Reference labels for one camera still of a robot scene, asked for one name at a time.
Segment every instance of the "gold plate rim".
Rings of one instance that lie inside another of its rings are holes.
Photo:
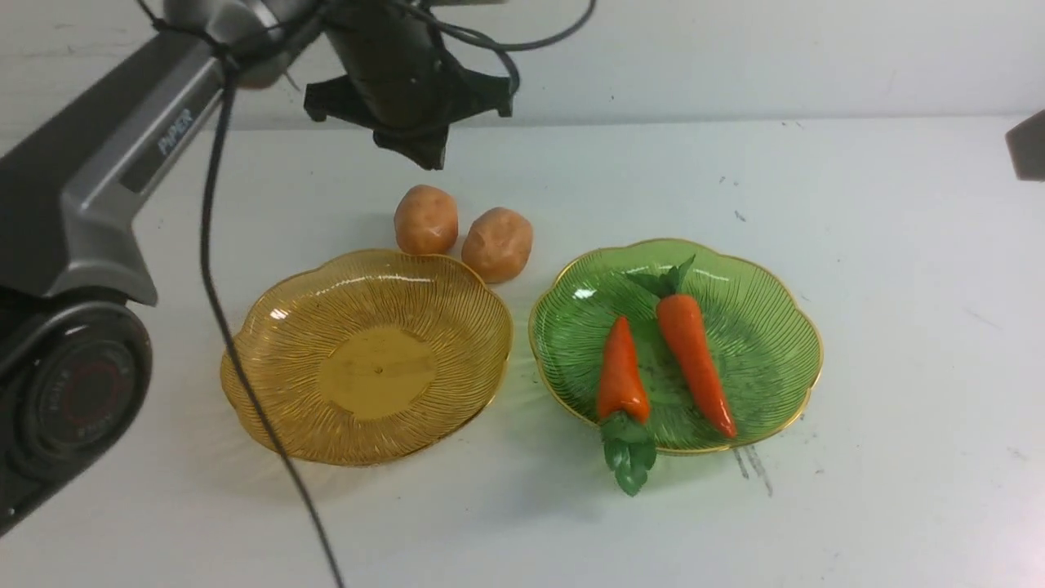
[[[722,451],[728,451],[730,449],[737,449],[739,447],[744,447],[744,446],[753,445],[753,444],[757,444],[757,443],[760,443],[760,442],[764,442],[764,441],[766,441],[767,439],[769,439],[769,438],[771,438],[773,436],[780,434],[782,431],[784,431],[785,429],[787,429],[788,427],[790,427],[791,425],[793,425],[795,423],[795,421],[797,421],[802,417],[803,413],[806,411],[806,408],[809,406],[809,401],[810,401],[810,399],[813,396],[813,389],[815,389],[816,385],[820,382],[820,376],[823,374],[823,339],[820,336],[820,331],[816,328],[816,324],[813,323],[813,320],[808,314],[806,314],[806,311],[802,310],[800,306],[798,306],[798,301],[794,298],[794,292],[791,291],[791,289],[787,286],[787,284],[784,283],[784,280],[782,280],[776,274],[774,274],[773,272],[771,272],[768,268],[766,268],[764,265],[762,265],[760,263],[757,263],[757,262],[754,262],[754,261],[752,261],[750,259],[745,259],[744,257],[738,257],[737,255],[727,255],[725,253],[720,253],[716,249],[707,246],[706,244],[702,244],[700,242],[697,242],[695,240],[690,240],[690,239],[687,239],[687,238],[678,238],[678,237],[646,238],[646,239],[643,239],[643,240],[636,240],[636,241],[634,241],[634,242],[632,242],[630,244],[624,244],[624,245],[620,245],[620,246],[599,246],[597,249],[593,249],[593,250],[587,251],[585,253],[581,253],[580,255],[574,257],[573,260],[571,260],[568,263],[566,263],[565,266],[563,266],[562,269],[559,271],[558,275],[555,276],[555,279],[552,280],[552,285],[550,285],[548,287],[548,289],[545,289],[541,293],[541,296],[537,298],[537,301],[533,304],[533,308],[530,309],[530,320],[529,320],[529,322],[527,324],[527,334],[529,335],[529,339],[530,339],[530,352],[533,354],[534,361],[537,364],[537,374],[540,376],[540,381],[544,384],[544,387],[548,390],[549,394],[551,394],[552,398],[554,398],[555,401],[557,403],[559,403],[559,406],[561,406],[562,408],[564,408],[566,410],[566,413],[573,415],[577,419],[580,419],[582,422],[584,422],[584,423],[586,423],[586,424],[588,424],[588,425],[590,425],[593,427],[598,427],[599,426],[598,423],[591,422],[590,420],[586,419],[581,414],[579,414],[576,410],[574,410],[570,405],[567,405],[562,400],[562,398],[560,398],[559,395],[555,392],[555,389],[552,386],[552,383],[548,381],[548,376],[545,375],[545,370],[544,370],[544,362],[541,359],[540,354],[537,353],[537,339],[536,339],[536,336],[534,335],[534,320],[537,316],[537,309],[541,306],[541,304],[543,304],[544,299],[547,299],[548,297],[550,297],[551,293],[555,290],[555,288],[558,287],[559,282],[562,281],[563,276],[565,276],[566,273],[568,273],[570,269],[575,264],[577,264],[577,262],[580,261],[581,259],[584,259],[585,257],[589,257],[591,255],[596,255],[596,254],[599,254],[599,253],[604,253],[604,252],[607,252],[607,251],[622,251],[622,250],[625,250],[625,249],[632,249],[634,246],[640,246],[642,244],[647,244],[647,243],[650,243],[650,242],[664,242],[664,241],[674,241],[674,242],[679,242],[679,243],[687,244],[687,245],[690,245],[690,246],[697,246],[697,248],[700,248],[700,249],[704,249],[704,250],[711,252],[712,254],[714,254],[714,255],[716,255],[718,257],[722,257],[722,258],[725,258],[725,259],[735,259],[737,261],[741,261],[743,263],[747,263],[747,264],[749,264],[749,265],[751,265],[753,267],[757,267],[757,268],[765,272],[767,275],[769,275],[770,277],[772,277],[773,280],[775,280],[776,283],[779,283],[781,285],[781,287],[784,288],[784,291],[786,291],[788,298],[790,298],[791,305],[794,307],[795,311],[797,311],[798,314],[802,315],[802,317],[804,320],[806,320],[806,323],[808,323],[809,326],[813,329],[813,334],[816,335],[816,346],[817,346],[817,348],[818,348],[818,350],[819,350],[820,353],[819,353],[819,357],[817,358],[816,376],[813,378],[813,382],[809,385],[809,387],[806,389],[806,397],[803,399],[802,405],[798,406],[798,409],[795,411],[795,414],[792,415],[791,418],[788,419],[786,422],[784,422],[784,424],[781,425],[779,428],[776,428],[776,429],[774,429],[774,430],[772,430],[772,431],[770,431],[770,432],[768,432],[768,433],[766,433],[766,434],[764,434],[762,437],[756,438],[753,440],[750,440],[750,441],[747,441],[747,442],[744,442],[744,443],[736,443],[736,444],[724,443],[722,445],[718,445],[718,446],[715,446],[715,447],[702,448],[702,449],[672,449],[672,448],[657,447],[657,452],[658,453],[663,453],[665,455],[703,455],[703,454],[709,454],[709,453],[719,453],[719,452],[722,452]]]
[[[305,269],[305,271],[302,271],[302,272],[298,272],[298,273],[293,274],[291,276],[287,276],[287,277],[285,277],[283,279],[280,279],[276,283],[274,283],[271,286],[266,287],[265,290],[261,292],[261,296],[259,296],[257,298],[257,300],[250,306],[250,308],[248,309],[248,311],[247,311],[247,313],[246,313],[246,315],[243,317],[243,325],[239,328],[239,330],[232,337],[233,345],[236,346],[237,351],[239,350],[239,346],[242,344],[242,340],[247,336],[247,334],[245,332],[247,331],[247,324],[248,324],[248,322],[258,311],[258,309],[261,307],[261,303],[270,296],[270,293],[274,289],[276,289],[277,287],[280,287],[281,285],[284,285],[284,284],[286,284],[286,283],[288,283],[288,282],[291,282],[293,280],[302,278],[304,276],[309,276],[309,275],[312,275],[312,274],[316,274],[316,273],[323,272],[327,267],[329,267],[331,265],[335,265],[335,264],[338,264],[340,262],[343,262],[344,260],[346,260],[346,259],[348,259],[350,257],[354,257],[354,256],[358,256],[358,255],[364,255],[364,254],[376,254],[376,253],[389,254],[389,255],[392,255],[392,256],[404,257],[404,258],[432,257],[432,258],[438,258],[440,260],[448,261],[450,265],[454,265],[454,266],[456,266],[458,268],[463,268],[467,275],[471,276],[471,278],[473,279],[473,281],[477,284],[479,284],[479,286],[482,289],[484,289],[485,291],[489,292],[490,296],[491,296],[491,300],[500,308],[500,310],[503,311],[504,316],[506,317],[507,324],[508,324],[508,329],[507,329],[507,333],[508,333],[508,346],[506,347],[505,357],[503,358],[503,360],[501,362],[501,374],[500,374],[500,376],[497,378],[497,381],[496,381],[495,385],[493,386],[493,392],[490,394],[490,398],[487,399],[487,401],[486,401],[485,404],[483,404],[481,407],[479,407],[479,409],[475,410],[467,419],[463,420],[461,422],[461,424],[458,425],[457,427],[455,427],[452,430],[446,432],[445,434],[443,434],[441,437],[432,439],[426,445],[424,445],[422,447],[419,447],[419,448],[417,448],[417,449],[415,449],[413,451],[410,451],[410,452],[407,452],[407,453],[402,453],[400,455],[396,455],[396,456],[393,456],[393,457],[388,457],[388,458],[378,460],[378,461],[375,461],[375,462],[367,462],[367,463],[351,463],[351,462],[346,462],[346,463],[330,463],[330,462],[325,462],[325,461],[315,460],[315,458],[309,458],[309,457],[304,457],[304,456],[291,455],[291,457],[294,458],[294,460],[298,460],[298,461],[301,461],[301,462],[314,463],[314,464],[323,464],[323,465],[327,465],[327,466],[346,467],[346,468],[371,468],[371,467],[381,466],[381,465],[385,465],[385,464],[391,464],[393,462],[398,462],[400,460],[404,460],[407,457],[411,457],[413,455],[417,455],[418,453],[421,453],[421,452],[423,452],[423,451],[425,451],[427,449],[431,449],[431,448],[439,445],[440,442],[442,442],[442,441],[446,440],[447,438],[450,438],[454,434],[458,433],[464,427],[466,427],[472,421],[474,421],[480,415],[482,415],[483,411],[486,410],[487,407],[489,407],[493,403],[493,401],[497,398],[497,394],[501,392],[501,389],[504,386],[505,379],[508,377],[508,363],[509,363],[509,360],[511,359],[511,351],[512,351],[512,347],[513,347],[514,342],[515,342],[515,322],[512,319],[512,312],[511,312],[511,309],[508,308],[508,305],[498,296],[498,293],[492,287],[490,287],[490,285],[488,283],[486,283],[486,281],[475,272],[475,269],[473,269],[470,266],[468,266],[468,264],[465,263],[464,261],[461,261],[460,259],[457,259],[455,257],[451,257],[451,256],[443,254],[443,253],[413,254],[413,253],[405,253],[405,252],[400,251],[398,249],[389,249],[389,248],[379,248],[379,246],[367,248],[367,249],[357,249],[355,251],[349,251],[348,253],[343,253],[341,255],[338,255],[336,257],[328,259],[327,261],[325,261],[325,262],[323,262],[323,263],[321,263],[321,264],[312,267],[312,268]],[[231,373],[231,376],[227,377],[226,376],[227,372]],[[231,383],[227,382],[226,381],[227,378],[230,379],[232,382]],[[220,385],[222,385],[222,392],[224,393],[226,400],[231,405],[231,407],[233,409],[233,413],[236,414],[236,419],[239,421],[240,427],[243,429],[243,431],[248,434],[248,437],[250,437],[251,439],[253,439],[258,445],[260,445],[261,447],[268,449],[269,451],[272,451],[272,452],[275,453],[276,452],[275,451],[275,447],[271,447],[272,440],[268,440],[269,443],[265,443],[264,441],[258,439],[252,432],[252,429],[250,427],[247,427],[245,425],[245,423],[242,421],[243,420],[243,416],[242,416],[240,409],[237,407],[237,404],[235,402],[233,402],[232,393],[230,393],[230,391],[229,391],[229,389],[233,387],[233,386],[236,387],[236,389],[240,389],[240,391],[238,391],[236,394],[239,395],[239,396],[242,396],[243,399],[248,403],[250,402],[250,399],[247,398],[247,392],[241,390],[242,385],[239,382],[239,378],[235,374],[235,370],[231,366],[231,359],[229,358],[229,352],[228,352],[227,349],[223,349],[223,351],[222,351],[222,361],[220,361],[219,367],[218,367],[218,380],[219,380]],[[245,408],[248,409],[248,410],[251,410],[255,415],[255,417],[257,417],[257,411],[253,407],[247,406]]]

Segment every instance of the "green leafy top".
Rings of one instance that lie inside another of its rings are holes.
[[[606,465],[613,471],[617,486],[628,496],[638,494],[656,462],[653,438],[623,410],[603,421],[601,430]]]
[[[690,267],[693,266],[696,259],[697,256],[693,255],[659,275],[648,273],[626,273],[624,275],[640,287],[648,289],[657,299],[667,299],[682,290],[686,274],[690,273]]]

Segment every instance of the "plastic vegetable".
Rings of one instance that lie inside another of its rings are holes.
[[[682,291],[686,274],[696,260],[683,263],[660,275],[625,274],[634,283],[649,289],[660,299],[656,306],[657,325],[668,348],[675,356],[697,408],[726,438],[737,437],[729,404],[722,392],[715,362],[707,349],[704,320],[696,299]]]
[[[502,283],[522,273],[533,250],[533,225],[508,208],[483,212],[461,244],[461,260],[487,283]]]
[[[405,253],[446,253],[457,242],[457,202],[437,187],[422,184],[410,188],[393,220],[396,243]]]
[[[650,401],[638,376],[638,356],[628,320],[613,323],[603,349],[596,400],[606,465],[628,496],[638,494],[656,462],[656,446],[646,430]]]

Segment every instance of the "green glass plate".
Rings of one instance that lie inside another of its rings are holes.
[[[657,300],[625,277],[663,273],[693,256],[683,289],[704,315],[712,358],[737,423],[733,440],[694,406],[660,337]],[[544,384],[566,410],[591,424],[598,424],[603,344],[622,314],[631,324],[652,407],[647,428],[661,453],[721,451],[779,433],[802,415],[823,364],[816,328],[764,267],[675,238],[599,249],[566,265],[530,316],[530,347]]]

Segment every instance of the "carrot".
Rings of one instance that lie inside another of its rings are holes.
[[[627,317],[617,317],[602,352],[602,374],[596,414],[600,421],[622,410],[645,425],[650,419],[650,401],[638,376],[638,354]]]
[[[596,397],[606,465],[628,496],[638,494],[656,462],[656,446],[646,430],[650,401],[638,376],[638,355],[626,317],[609,330],[602,354]]]
[[[657,325],[668,349],[682,370],[694,404],[720,433],[735,439],[737,425],[707,348],[700,305],[681,290],[686,274],[695,260],[694,255],[661,275],[625,275],[660,299],[656,306]]]

